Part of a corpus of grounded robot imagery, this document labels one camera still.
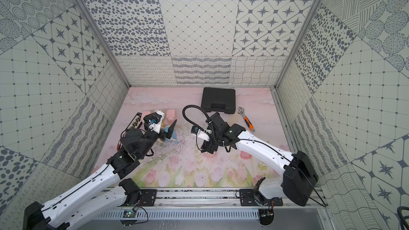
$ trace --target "patterned wall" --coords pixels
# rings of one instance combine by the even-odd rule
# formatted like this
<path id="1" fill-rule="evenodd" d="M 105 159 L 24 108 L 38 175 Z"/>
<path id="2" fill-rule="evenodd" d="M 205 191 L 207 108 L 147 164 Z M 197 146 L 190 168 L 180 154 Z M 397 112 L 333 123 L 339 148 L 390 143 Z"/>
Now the patterned wall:
<path id="1" fill-rule="evenodd" d="M 271 86 L 313 2 L 84 1 L 125 76 L 130 84 L 137 86 Z M 221 60 L 216 64 L 213 57 Z M 238 57 L 251 57 L 247 64 L 256 60 L 261 65 L 253 68 L 246 65 L 244 72 L 240 72 L 244 65 L 235 64 L 244 61 Z"/>
<path id="2" fill-rule="evenodd" d="M 0 229 L 89 175 L 127 90 L 72 0 L 0 0 Z"/>
<path id="3" fill-rule="evenodd" d="M 409 202 L 409 0 L 324 0 L 279 86 L 339 229 L 398 230 Z"/>

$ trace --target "black tool case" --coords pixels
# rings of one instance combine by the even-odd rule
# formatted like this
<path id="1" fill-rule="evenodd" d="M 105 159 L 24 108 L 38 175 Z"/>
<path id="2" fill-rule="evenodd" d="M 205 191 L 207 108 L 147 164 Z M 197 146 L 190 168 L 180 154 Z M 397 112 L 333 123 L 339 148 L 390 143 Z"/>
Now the black tool case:
<path id="1" fill-rule="evenodd" d="M 203 89 L 202 109 L 206 112 L 236 112 L 236 91 L 234 89 L 221 89 L 206 87 Z"/>

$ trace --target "vented metal panel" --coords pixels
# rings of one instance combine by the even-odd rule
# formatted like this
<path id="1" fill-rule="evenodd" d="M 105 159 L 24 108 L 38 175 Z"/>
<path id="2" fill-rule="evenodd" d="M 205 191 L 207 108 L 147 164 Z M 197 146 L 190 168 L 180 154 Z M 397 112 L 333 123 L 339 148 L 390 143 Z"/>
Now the vented metal panel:
<path id="1" fill-rule="evenodd" d="M 131 209 L 111 209 L 95 219 L 146 220 L 146 213 L 139 209 L 134 218 L 123 218 Z M 189 219 L 258 219 L 257 209 L 146 209 L 149 220 L 189 220 Z"/>

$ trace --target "pink tabletop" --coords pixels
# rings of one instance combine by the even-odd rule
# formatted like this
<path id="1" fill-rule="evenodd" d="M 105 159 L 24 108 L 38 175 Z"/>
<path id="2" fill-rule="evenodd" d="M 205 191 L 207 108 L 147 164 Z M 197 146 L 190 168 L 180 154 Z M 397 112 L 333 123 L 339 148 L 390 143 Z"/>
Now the pink tabletop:
<path id="1" fill-rule="evenodd" d="M 289 151 L 276 107 L 269 88 L 235 88 L 236 112 L 239 106 L 254 125 L 255 136 L 273 146 Z M 279 175 L 251 156 L 232 149 L 227 153 L 219 147 L 215 154 L 201 153 L 196 137 L 190 133 L 192 124 L 182 116 L 186 105 L 199 105 L 203 88 L 131 87 L 112 126 L 105 145 L 95 164 L 94 171 L 106 163 L 117 151 L 120 134 L 138 112 L 176 110 L 175 141 L 156 143 L 152 157 L 145 157 L 128 175 L 141 187 L 252 187 L 259 178 L 279 178 Z M 186 110 L 186 115 L 206 128 L 205 116 L 197 109 Z M 234 123 L 247 128 L 238 113 L 220 113 L 229 125 Z"/>

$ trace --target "black motor housing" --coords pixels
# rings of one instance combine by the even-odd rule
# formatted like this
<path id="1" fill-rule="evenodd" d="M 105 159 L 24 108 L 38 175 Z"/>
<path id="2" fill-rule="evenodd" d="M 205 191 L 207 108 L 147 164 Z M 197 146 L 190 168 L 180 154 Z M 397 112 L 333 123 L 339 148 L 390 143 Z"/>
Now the black motor housing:
<path id="1" fill-rule="evenodd" d="M 318 182 L 318 176 L 310 159 L 305 153 L 298 151 L 293 154 L 293 160 L 289 165 L 284 166 L 284 169 L 281 184 L 284 194 L 295 204 L 305 206 Z"/>

